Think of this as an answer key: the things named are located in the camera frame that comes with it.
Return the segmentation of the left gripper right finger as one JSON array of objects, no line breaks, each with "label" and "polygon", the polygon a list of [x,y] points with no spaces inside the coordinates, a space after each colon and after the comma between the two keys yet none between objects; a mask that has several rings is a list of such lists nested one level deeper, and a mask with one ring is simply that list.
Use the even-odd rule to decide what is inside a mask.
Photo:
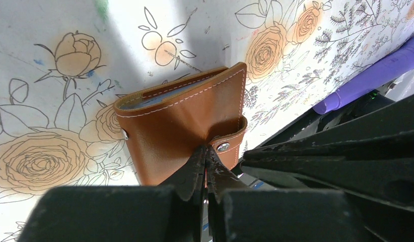
[{"label": "left gripper right finger", "polygon": [[205,164],[214,241],[372,241],[343,192],[255,190],[228,170],[212,147]]}]

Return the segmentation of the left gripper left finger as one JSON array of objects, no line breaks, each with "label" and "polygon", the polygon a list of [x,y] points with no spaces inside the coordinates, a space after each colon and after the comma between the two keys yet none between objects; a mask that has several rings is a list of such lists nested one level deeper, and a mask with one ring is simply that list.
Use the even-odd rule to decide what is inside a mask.
[{"label": "left gripper left finger", "polygon": [[19,241],[200,241],[206,146],[157,186],[49,190]]}]

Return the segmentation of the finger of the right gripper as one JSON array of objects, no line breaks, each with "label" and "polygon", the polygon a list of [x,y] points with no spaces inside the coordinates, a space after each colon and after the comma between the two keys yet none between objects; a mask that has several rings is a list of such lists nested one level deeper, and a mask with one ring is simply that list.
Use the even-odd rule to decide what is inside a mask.
[{"label": "finger of the right gripper", "polygon": [[335,189],[379,241],[414,241],[414,141],[287,142],[244,154],[241,168],[280,187]]},{"label": "finger of the right gripper", "polygon": [[327,145],[358,144],[414,134],[414,94],[309,137],[246,151],[244,160]]}]

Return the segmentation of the brown leather card holder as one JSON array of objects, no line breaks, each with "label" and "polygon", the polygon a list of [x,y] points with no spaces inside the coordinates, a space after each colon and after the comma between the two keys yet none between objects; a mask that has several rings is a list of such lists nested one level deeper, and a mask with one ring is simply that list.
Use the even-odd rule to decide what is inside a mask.
[{"label": "brown leather card holder", "polygon": [[228,169],[239,160],[247,65],[236,63],[128,94],[113,103],[143,186],[156,186],[210,145]]}]

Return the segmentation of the purple marker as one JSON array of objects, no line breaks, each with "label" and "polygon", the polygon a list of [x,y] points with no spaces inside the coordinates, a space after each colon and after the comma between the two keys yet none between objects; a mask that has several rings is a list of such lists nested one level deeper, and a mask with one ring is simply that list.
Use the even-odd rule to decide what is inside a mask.
[{"label": "purple marker", "polygon": [[318,114],[340,109],[374,89],[414,69],[414,37],[377,61],[312,107]]}]

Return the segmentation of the floral tablecloth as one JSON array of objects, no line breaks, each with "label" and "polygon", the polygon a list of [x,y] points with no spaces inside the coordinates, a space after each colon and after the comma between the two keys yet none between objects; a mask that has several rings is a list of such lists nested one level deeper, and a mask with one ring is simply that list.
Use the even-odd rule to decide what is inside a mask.
[{"label": "floral tablecloth", "polygon": [[414,35],[414,1],[0,1],[0,241],[57,186],[139,184],[113,102],[247,64],[240,152]]}]

